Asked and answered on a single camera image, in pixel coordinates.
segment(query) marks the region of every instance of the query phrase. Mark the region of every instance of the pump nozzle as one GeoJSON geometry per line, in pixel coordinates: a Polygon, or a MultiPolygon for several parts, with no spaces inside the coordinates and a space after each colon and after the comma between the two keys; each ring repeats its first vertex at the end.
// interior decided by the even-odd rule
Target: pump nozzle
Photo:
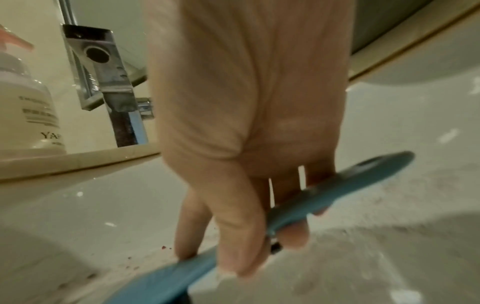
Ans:
{"type": "Polygon", "coordinates": [[[28,41],[23,40],[14,33],[10,32],[8,29],[0,25],[0,51],[5,51],[7,44],[13,44],[24,48],[26,50],[32,51],[34,45],[28,41]]]}

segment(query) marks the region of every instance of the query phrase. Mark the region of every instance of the blue scissors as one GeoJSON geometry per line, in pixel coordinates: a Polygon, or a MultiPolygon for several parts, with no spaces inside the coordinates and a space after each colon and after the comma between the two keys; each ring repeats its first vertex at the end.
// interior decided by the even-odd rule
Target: blue scissors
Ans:
{"type": "MultiPolygon", "coordinates": [[[[309,187],[289,202],[275,206],[266,216],[267,236],[308,214],[331,206],[335,200],[382,181],[410,164],[409,151],[378,156],[338,172],[316,186],[309,187]]],[[[134,279],[103,304],[188,304],[188,287],[217,265],[216,247],[188,260],[168,265],[134,279]]],[[[272,245],[272,253],[281,246],[272,245]]]]}

